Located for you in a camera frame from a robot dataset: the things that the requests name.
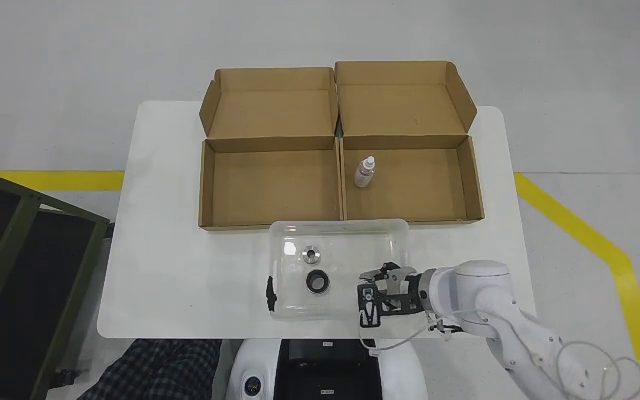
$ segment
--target cardboard box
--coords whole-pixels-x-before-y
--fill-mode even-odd
[[[338,62],[345,219],[413,223],[484,218],[468,136],[476,107],[446,61]],[[366,188],[353,175],[372,155]]]
[[[200,110],[199,226],[341,220],[331,68],[223,69]]]

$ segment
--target yellow floor line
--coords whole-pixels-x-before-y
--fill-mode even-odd
[[[124,171],[0,171],[0,178],[39,191],[119,191]],[[516,173],[515,181],[520,197],[609,266],[640,359],[640,289],[629,256],[524,175]]]
[[[41,192],[120,191],[124,171],[0,171],[0,178]]]
[[[611,269],[622,312],[637,359],[640,359],[640,288],[629,256],[568,208],[520,173],[515,174],[518,195],[589,249]]]

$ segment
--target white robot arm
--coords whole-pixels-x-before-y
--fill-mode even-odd
[[[379,326],[383,316],[432,312],[487,338],[491,353],[529,399],[598,398],[588,372],[562,338],[518,308],[505,264],[468,261],[418,274],[387,263],[360,278],[361,327]]]

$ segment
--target metal shelf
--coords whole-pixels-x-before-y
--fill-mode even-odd
[[[46,397],[108,225],[0,179],[0,398]]]

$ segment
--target black rubber ring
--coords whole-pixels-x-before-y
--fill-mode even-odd
[[[313,286],[311,285],[311,283],[317,278],[322,279],[322,282],[323,282],[322,287],[320,289],[314,289]],[[307,288],[311,291],[311,293],[320,294],[325,290],[327,290],[328,287],[329,287],[329,276],[327,275],[326,272],[320,269],[314,269],[313,271],[309,272],[309,274],[307,275]]]

